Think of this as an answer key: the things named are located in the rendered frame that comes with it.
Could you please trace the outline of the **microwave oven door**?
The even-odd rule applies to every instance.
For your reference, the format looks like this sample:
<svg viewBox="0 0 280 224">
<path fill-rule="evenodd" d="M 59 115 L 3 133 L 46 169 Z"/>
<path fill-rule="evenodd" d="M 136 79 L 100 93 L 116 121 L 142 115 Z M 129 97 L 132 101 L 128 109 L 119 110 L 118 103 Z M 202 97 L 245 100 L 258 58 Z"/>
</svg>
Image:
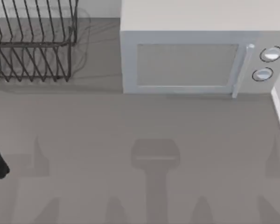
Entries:
<svg viewBox="0 0 280 224">
<path fill-rule="evenodd" d="M 128 94 L 230 94 L 257 31 L 121 31 Z"/>
</svg>

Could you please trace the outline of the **pale microwave oven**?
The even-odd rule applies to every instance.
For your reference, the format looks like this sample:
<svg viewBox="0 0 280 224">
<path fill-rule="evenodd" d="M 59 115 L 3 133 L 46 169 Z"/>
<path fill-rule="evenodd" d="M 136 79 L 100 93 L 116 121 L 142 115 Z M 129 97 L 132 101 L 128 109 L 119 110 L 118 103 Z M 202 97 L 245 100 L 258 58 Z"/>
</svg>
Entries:
<svg viewBox="0 0 280 224">
<path fill-rule="evenodd" d="M 257 31 L 259 37 L 239 94 L 267 94 L 280 75 L 280 58 L 261 61 L 263 49 L 280 47 L 280 0 L 122 0 L 121 31 Z M 271 68 L 264 82 L 255 70 Z"/>
</svg>

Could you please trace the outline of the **small microwave knob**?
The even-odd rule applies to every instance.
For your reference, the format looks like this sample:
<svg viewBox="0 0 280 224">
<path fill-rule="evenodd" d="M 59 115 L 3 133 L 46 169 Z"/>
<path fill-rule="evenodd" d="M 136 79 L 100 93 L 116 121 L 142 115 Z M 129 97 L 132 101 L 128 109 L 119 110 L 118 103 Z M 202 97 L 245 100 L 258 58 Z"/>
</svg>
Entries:
<svg viewBox="0 0 280 224">
<path fill-rule="evenodd" d="M 255 70 L 252 74 L 252 79 L 256 82 L 264 82 L 269 80 L 273 76 L 273 70 L 265 67 L 259 70 Z"/>
</svg>

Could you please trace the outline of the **large microwave knob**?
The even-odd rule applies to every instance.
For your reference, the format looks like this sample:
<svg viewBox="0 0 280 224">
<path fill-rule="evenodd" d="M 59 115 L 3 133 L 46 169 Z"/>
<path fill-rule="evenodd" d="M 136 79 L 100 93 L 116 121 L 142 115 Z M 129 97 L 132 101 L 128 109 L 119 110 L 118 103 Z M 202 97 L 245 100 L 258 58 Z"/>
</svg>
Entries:
<svg viewBox="0 0 280 224">
<path fill-rule="evenodd" d="M 263 49 L 259 55 L 261 61 L 270 63 L 280 58 L 280 47 L 273 46 L 270 48 Z"/>
</svg>

